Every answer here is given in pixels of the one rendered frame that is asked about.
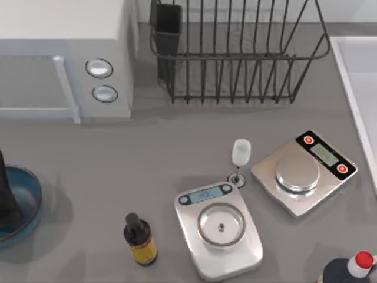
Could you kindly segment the clear wine glass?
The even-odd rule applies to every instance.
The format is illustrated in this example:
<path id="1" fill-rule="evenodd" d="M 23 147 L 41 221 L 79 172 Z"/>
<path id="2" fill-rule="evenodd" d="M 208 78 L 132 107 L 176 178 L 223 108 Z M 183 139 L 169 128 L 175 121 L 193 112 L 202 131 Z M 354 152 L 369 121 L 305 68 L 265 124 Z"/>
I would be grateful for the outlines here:
<path id="1" fill-rule="evenodd" d="M 236 171 L 227 177 L 227 181 L 234 184 L 238 189 L 242 188 L 246 179 L 241 173 L 241 169 L 248 164 L 251 156 L 252 145 L 246 139 L 237 139 L 232 148 L 232 163 Z"/>

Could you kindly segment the white scale with round pan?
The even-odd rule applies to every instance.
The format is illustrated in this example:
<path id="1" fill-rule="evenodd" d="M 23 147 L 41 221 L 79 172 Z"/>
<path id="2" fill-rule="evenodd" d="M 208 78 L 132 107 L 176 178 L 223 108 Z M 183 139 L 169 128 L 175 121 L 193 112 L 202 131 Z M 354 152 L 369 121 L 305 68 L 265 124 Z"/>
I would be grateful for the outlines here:
<path id="1" fill-rule="evenodd" d="M 199 275 L 219 282 L 256 269 L 263 246 L 239 189 L 227 181 L 181 192 L 174 207 Z"/>

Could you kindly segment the small microwave knob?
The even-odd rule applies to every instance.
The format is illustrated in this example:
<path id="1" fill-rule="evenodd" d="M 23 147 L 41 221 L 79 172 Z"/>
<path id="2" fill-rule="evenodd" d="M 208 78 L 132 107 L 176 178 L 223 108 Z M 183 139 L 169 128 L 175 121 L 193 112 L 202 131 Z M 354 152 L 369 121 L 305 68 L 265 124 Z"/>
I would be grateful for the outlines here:
<path id="1" fill-rule="evenodd" d="M 110 85 L 101 85 L 92 89 L 92 96 L 101 103 L 113 103 L 118 98 L 118 92 Z"/>

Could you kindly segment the dark bottle with yellow label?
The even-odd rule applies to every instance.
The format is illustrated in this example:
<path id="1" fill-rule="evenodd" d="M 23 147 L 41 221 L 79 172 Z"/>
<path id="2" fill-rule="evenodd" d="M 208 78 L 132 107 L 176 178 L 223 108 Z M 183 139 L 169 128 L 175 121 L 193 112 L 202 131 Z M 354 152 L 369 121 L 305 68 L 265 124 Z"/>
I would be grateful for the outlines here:
<path id="1" fill-rule="evenodd" d="M 153 264 L 158 257 L 158 250 L 150 225 L 133 212 L 126 216 L 125 222 L 123 237 L 133 259 L 141 266 Z"/>

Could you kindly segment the dark cutlery holder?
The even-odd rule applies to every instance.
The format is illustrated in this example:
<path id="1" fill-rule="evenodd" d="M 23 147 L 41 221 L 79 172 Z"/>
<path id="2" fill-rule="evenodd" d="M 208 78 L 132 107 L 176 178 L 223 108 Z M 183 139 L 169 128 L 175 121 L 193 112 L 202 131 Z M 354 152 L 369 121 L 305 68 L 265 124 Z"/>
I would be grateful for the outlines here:
<path id="1" fill-rule="evenodd" d="M 182 6 L 151 0 L 150 26 L 156 46 L 158 78 L 170 82 L 182 26 Z"/>

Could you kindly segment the large microwave knob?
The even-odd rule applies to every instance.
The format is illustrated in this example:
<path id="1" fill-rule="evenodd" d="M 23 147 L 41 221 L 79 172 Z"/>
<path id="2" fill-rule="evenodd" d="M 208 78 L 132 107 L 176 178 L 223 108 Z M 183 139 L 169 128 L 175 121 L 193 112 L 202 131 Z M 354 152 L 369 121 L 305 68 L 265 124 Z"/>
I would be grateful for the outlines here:
<path id="1" fill-rule="evenodd" d="M 97 79 L 105 79 L 113 74 L 113 66 L 111 63 L 102 58 L 89 60 L 85 63 L 86 72 Z"/>

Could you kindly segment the silver scale with red buttons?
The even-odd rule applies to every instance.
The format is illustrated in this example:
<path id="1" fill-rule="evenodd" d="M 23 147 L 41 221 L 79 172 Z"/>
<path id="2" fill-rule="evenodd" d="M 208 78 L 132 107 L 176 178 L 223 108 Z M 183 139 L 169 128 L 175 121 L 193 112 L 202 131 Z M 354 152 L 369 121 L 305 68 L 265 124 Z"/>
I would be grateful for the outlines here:
<path id="1" fill-rule="evenodd" d="M 307 130 L 254 164 L 250 172 L 293 217 L 310 213 L 358 172 L 357 165 L 314 130 Z"/>

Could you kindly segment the pale microwave oven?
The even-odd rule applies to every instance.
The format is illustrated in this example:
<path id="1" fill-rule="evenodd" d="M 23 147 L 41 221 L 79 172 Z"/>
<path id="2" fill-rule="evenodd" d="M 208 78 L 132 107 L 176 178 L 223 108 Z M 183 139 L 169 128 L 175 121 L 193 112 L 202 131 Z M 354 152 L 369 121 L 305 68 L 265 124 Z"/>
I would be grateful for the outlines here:
<path id="1" fill-rule="evenodd" d="M 72 119 L 52 60 L 65 71 L 86 119 L 128 119 L 138 50 L 135 0 L 0 0 L 0 119 Z M 90 76 L 89 60 L 111 63 L 105 79 Z M 113 103 L 92 89 L 110 85 Z"/>

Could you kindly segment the blue bowl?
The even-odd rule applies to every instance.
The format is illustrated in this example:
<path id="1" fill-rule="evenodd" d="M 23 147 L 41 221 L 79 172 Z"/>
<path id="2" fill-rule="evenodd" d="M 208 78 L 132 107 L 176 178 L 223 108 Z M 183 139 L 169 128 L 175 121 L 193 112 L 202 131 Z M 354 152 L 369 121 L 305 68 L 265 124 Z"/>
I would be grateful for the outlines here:
<path id="1" fill-rule="evenodd" d="M 0 228 L 0 249 L 14 246 L 32 234 L 41 220 L 43 208 L 42 187 L 35 174 L 10 164 L 5 166 L 5 171 L 24 218 L 15 225 Z"/>

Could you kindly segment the white sink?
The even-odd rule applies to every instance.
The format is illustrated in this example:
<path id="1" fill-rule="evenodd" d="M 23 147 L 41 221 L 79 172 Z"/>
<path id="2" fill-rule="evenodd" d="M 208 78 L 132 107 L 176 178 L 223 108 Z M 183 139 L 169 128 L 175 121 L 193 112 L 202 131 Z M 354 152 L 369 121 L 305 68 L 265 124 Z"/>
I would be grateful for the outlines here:
<path id="1" fill-rule="evenodd" d="M 377 195 L 377 36 L 332 36 L 330 43 Z"/>

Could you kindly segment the dark bottle with red cap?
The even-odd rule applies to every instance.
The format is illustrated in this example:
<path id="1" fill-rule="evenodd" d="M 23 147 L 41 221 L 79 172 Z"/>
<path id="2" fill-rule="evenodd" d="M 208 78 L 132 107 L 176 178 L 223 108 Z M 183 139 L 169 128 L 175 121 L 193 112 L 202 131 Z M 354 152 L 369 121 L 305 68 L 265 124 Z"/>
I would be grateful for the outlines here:
<path id="1" fill-rule="evenodd" d="M 377 255 L 362 250 L 351 258 L 335 258 L 328 262 L 315 283 L 372 283 L 377 271 Z"/>

